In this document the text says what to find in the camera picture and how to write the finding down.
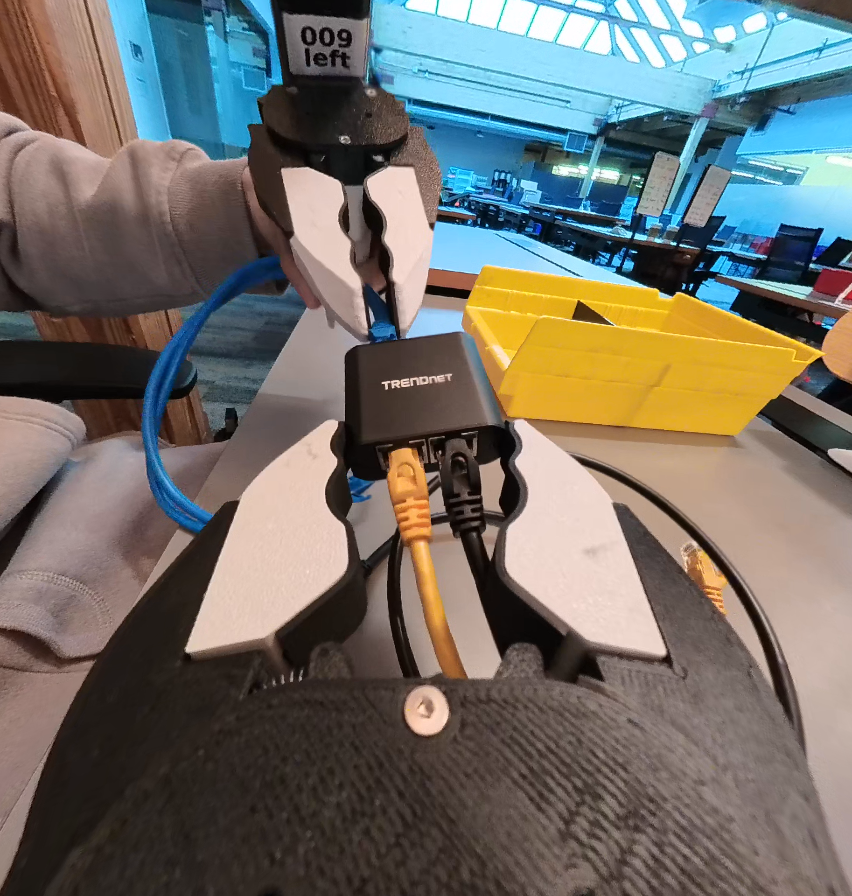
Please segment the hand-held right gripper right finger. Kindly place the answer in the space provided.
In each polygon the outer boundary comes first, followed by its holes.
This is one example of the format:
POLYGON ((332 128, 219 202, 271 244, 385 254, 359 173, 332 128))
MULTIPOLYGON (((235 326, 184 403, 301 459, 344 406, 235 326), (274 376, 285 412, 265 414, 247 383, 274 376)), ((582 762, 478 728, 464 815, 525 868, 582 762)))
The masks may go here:
POLYGON ((510 420, 500 442, 503 521, 490 561, 490 632, 574 680, 600 658, 666 664, 667 644, 614 503, 570 454, 510 420))

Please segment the black network switch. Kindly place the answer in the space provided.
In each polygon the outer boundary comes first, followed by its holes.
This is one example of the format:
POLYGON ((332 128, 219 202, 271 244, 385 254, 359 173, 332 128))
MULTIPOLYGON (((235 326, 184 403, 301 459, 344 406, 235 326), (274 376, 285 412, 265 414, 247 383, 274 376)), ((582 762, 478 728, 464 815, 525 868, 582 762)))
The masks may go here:
POLYGON ((344 459, 354 476, 384 479, 400 447, 436 472, 455 439, 480 465, 499 459, 505 421, 471 335, 359 345, 346 352, 343 372, 344 459))

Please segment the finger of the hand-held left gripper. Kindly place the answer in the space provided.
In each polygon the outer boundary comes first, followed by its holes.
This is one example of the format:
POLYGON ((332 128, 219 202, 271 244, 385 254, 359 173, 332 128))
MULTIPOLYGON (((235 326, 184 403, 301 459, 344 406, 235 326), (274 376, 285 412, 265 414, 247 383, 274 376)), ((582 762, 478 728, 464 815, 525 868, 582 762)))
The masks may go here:
POLYGON ((281 171, 292 234, 293 258, 328 319, 360 342, 369 338, 363 282, 353 262, 353 242, 342 225, 342 184, 313 168, 281 171))
POLYGON ((387 252, 387 300, 403 338, 420 312, 432 258, 432 227, 413 168, 385 167, 365 180, 387 252))

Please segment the long white table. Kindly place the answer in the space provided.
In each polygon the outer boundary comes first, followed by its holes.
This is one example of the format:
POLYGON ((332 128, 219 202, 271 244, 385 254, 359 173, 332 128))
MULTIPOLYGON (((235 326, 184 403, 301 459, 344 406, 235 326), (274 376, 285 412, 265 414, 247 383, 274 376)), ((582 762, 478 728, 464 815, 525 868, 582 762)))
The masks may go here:
POLYGON ((429 287, 469 291, 486 266, 636 285, 636 281, 611 268, 589 263, 525 235, 445 222, 436 224, 429 287))

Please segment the person's grey hoodie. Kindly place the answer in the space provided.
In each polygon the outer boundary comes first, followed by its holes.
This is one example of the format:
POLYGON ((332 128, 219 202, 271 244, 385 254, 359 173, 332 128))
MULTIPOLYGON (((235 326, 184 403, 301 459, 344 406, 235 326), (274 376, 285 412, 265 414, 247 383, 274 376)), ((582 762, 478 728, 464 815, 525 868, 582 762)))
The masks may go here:
POLYGON ((0 397, 0 831, 175 531, 140 434, 0 397))

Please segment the person's left forearm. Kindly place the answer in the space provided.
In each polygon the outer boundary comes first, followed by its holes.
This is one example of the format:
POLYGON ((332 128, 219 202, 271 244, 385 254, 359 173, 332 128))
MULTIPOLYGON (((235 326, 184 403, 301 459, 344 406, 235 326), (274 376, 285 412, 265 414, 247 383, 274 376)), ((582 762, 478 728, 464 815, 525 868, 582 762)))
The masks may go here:
POLYGON ((245 167, 181 140, 107 159, 0 112, 0 312, 124 317, 202 301, 259 257, 245 167))

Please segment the wooden door frame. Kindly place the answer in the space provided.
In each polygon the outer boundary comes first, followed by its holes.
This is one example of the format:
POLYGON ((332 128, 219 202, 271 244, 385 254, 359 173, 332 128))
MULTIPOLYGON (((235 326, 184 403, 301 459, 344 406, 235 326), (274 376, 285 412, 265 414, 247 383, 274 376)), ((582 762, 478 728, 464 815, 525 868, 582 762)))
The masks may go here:
MULTIPOLYGON (((138 138, 107 2, 0 1, 0 111, 103 156, 138 138)), ((31 317, 46 341, 148 350, 163 349, 183 323, 176 310, 122 318, 31 317)), ((140 430, 138 399, 79 400, 75 408, 91 439, 140 430)), ((196 388, 169 402, 162 437, 180 446, 211 441, 196 388)))

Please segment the yellow plastic bin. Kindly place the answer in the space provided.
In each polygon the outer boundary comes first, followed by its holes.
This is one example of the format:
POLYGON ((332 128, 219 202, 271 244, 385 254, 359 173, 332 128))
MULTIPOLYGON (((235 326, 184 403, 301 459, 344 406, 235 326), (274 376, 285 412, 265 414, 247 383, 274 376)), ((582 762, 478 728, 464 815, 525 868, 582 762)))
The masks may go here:
POLYGON ((463 326, 515 419, 735 435, 823 356, 685 294, 497 266, 463 326))

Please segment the black office chair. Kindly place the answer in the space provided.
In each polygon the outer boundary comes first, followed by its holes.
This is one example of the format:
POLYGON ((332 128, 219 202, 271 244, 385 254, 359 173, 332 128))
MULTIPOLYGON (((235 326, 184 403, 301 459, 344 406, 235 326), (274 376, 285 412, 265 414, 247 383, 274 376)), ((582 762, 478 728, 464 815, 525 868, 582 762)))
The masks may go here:
POLYGON ((781 223, 771 242, 768 255, 758 266, 754 279, 789 285, 801 284, 822 234, 822 228, 781 223))

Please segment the person's left hand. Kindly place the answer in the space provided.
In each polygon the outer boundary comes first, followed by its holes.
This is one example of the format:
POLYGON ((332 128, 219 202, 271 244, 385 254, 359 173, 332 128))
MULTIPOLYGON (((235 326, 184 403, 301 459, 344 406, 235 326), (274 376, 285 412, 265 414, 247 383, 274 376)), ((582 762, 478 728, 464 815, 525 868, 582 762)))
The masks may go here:
POLYGON ((242 171, 241 185, 259 255, 273 255, 278 258, 283 272, 283 279, 287 280, 293 287, 305 306, 309 309, 320 308, 320 299, 308 285, 294 260, 286 233, 265 214, 259 205, 248 167, 245 167, 242 171))

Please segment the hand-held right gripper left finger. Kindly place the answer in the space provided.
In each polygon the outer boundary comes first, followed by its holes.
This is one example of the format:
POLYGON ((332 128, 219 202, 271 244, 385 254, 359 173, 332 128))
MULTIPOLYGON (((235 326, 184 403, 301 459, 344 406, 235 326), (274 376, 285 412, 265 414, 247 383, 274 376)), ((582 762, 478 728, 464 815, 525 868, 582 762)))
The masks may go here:
POLYGON ((191 658, 261 652, 307 666, 363 622, 344 447, 343 424, 327 420, 246 487, 186 643, 191 658))

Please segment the paper wall chart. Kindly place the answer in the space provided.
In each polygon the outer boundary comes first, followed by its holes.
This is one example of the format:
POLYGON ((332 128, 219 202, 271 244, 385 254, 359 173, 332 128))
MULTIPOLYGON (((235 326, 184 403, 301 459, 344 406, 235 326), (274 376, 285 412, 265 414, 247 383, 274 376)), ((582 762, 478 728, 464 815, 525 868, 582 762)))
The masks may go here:
POLYGON ((657 218, 663 214, 679 168, 679 156, 663 151, 656 152, 644 179, 644 185, 635 207, 635 215, 657 218))
POLYGON ((705 168, 681 219, 683 226, 704 228, 707 225, 731 181, 732 174, 729 169, 716 165, 708 165, 705 168))

